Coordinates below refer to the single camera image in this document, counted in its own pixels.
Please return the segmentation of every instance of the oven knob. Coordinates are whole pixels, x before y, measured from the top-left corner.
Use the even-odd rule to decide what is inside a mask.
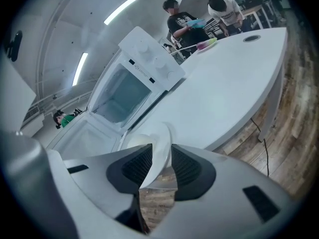
[[[162,58],[155,57],[153,60],[154,66],[156,69],[164,69],[166,63],[165,60]]]
[[[167,79],[169,81],[173,81],[175,79],[175,72],[173,72],[173,71],[168,72]]]
[[[149,46],[145,42],[138,42],[137,44],[135,44],[135,49],[139,53],[147,52],[148,48],[149,48]]]

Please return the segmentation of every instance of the white oven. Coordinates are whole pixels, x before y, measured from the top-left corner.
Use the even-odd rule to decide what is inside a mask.
[[[119,47],[95,86],[86,111],[48,146],[64,160],[116,151],[123,134],[184,76],[174,58],[140,27]]]

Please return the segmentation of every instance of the wooden floor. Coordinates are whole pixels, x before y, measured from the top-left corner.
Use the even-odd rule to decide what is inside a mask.
[[[285,56],[285,81],[275,127],[266,136],[270,178],[278,182],[295,199],[302,198],[317,177],[318,74],[319,55],[315,38],[307,27],[300,28],[294,13],[286,12],[288,48]],[[266,105],[254,115],[262,124]],[[267,156],[258,130],[250,121],[215,152],[239,158],[267,174]],[[172,180],[173,174],[160,176]],[[150,229],[165,217],[174,204],[174,191],[140,190],[140,205]]]

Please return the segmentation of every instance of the black t-shirt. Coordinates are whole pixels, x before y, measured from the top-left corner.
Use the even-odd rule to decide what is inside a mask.
[[[178,14],[171,15],[167,20],[167,25],[170,32],[174,34],[177,30],[185,27],[187,22],[194,19],[196,18],[188,14],[187,12],[180,12]],[[180,38],[176,38],[176,40],[179,41],[181,46],[184,48],[194,44],[198,44],[199,42],[203,42],[208,39],[208,35],[202,28],[191,28]]]

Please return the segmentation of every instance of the hole in table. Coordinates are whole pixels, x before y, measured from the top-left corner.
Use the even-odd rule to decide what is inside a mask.
[[[251,35],[246,37],[243,42],[253,42],[253,41],[257,41],[258,39],[260,39],[260,35]]]

